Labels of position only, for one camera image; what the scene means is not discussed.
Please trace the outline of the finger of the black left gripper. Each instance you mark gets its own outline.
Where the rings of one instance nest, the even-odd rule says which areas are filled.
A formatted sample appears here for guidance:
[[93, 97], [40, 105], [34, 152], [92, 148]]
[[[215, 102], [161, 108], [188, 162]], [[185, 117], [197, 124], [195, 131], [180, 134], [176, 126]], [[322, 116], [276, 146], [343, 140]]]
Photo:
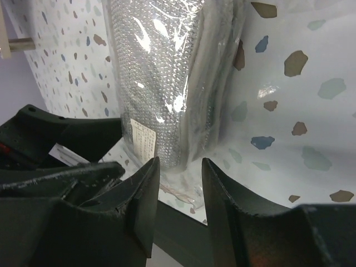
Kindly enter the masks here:
[[117, 162], [34, 171], [1, 171], [1, 197], [58, 197], [62, 200], [90, 200], [116, 185], [125, 174]]
[[42, 164], [58, 144], [99, 162], [121, 137], [120, 118], [65, 118], [26, 105], [1, 125], [1, 155], [20, 164]]

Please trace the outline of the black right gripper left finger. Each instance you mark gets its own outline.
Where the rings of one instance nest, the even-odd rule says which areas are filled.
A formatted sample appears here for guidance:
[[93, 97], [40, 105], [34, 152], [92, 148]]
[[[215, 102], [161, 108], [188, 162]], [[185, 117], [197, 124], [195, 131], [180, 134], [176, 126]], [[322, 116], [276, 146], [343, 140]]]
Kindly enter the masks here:
[[90, 200], [1, 197], [2, 266], [145, 266], [160, 160]]

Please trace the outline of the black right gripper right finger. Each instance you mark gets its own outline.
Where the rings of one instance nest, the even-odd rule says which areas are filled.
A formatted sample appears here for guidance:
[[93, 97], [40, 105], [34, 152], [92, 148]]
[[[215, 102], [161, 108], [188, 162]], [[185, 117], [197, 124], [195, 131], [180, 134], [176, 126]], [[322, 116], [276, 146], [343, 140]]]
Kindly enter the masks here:
[[354, 266], [355, 206], [292, 209], [252, 192], [210, 159], [202, 186], [216, 266]]

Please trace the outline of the silver mesh scourer pack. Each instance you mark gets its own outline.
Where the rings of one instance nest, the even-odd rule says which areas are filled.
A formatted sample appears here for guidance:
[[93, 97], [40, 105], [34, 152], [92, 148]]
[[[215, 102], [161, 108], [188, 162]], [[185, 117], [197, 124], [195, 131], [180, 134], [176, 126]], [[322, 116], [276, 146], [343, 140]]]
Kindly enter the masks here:
[[219, 139], [248, 1], [103, 1], [125, 149], [161, 188], [203, 205], [197, 161]]

